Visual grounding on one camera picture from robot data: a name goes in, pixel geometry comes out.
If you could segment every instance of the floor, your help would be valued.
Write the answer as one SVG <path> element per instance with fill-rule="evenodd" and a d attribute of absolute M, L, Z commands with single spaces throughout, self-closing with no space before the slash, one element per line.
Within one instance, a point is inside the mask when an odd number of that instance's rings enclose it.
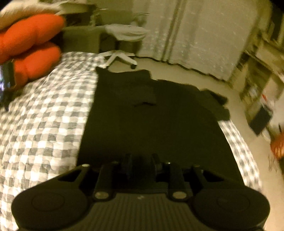
<path fill-rule="evenodd" d="M 258 164 L 263 181 L 263 193 L 270 202 L 271 211 L 265 230 L 284 231 L 284 180 L 281 170 L 277 163 L 276 168 L 269 170 L 269 143 L 262 136 L 256 137 L 249 128 L 238 92 L 229 88 L 222 81 L 215 80 L 210 76 L 202 75 L 193 70 L 185 70 L 178 65 L 156 62 L 149 58 L 139 58 L 137 61 L 137 69 L 149 70 L 153 79 L 165 79 L 177 83 L 192 84 L 199 89 L 208 88 L 228 97 L 227 107 L 231 112 L 231 119 L 244 137 Z M 109 70 L 114 72 L 131 71 L 130 65 L 120 61 L 115 61 Z"/>

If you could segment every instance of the bed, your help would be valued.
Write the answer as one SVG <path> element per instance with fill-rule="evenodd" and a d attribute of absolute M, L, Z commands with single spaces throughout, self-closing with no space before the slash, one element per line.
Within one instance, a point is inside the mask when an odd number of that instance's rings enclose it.
<path fill-rule="evenodd" d="M 29 83 L 0 110 L 0 228 L 17 230 L 11 203 L 21 191 L 76 166 L 84 126 L 96 89 L 96 66 L 104 58 L 93 53 L 68 52 L 45 78 Z M 229 121 L 219 121 L 244 184 L 261 191 L 253 156 Z"/>

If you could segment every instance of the chair seat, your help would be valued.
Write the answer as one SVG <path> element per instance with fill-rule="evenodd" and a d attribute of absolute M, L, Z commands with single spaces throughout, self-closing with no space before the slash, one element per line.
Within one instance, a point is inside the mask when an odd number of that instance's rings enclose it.
<path fill-rule="evenodd" d="M 118 41 L 137 42 L 145 38 L 149 30 L 143 27 L 123 25 L 123 24 L 110 24 L 105 26 L 106 32 L 114 36 Z"/>

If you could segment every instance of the orange cushion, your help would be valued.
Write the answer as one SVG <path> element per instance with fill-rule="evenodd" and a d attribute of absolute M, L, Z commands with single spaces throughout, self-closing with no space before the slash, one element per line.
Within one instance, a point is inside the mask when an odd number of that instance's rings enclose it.
<path fill-rule="evenodd" d="M 52 39 L 64 27 L 64 19 L 53 14 L 39 14 L 13 24 L 4 35 L 0 35 L 0 50 L 3 63 L 11 56 L 21 54 L 33 45 Z"/>
<path fill-rule="evenodd" d="M 14 58 L 14 78 L 17 90 L 32 81 L 48 74 L 60 60 L 60 49 L 51 42 L 34 46 Z"/>

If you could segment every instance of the gray curtain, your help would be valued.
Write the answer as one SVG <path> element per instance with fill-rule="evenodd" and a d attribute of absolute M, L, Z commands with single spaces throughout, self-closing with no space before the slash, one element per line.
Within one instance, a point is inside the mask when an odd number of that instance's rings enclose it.
<path fill-rule="evenodd" d="M 228 80 L 257 19 L 257 0 L 134 0 L 149 13 L 137 56 Z"/>

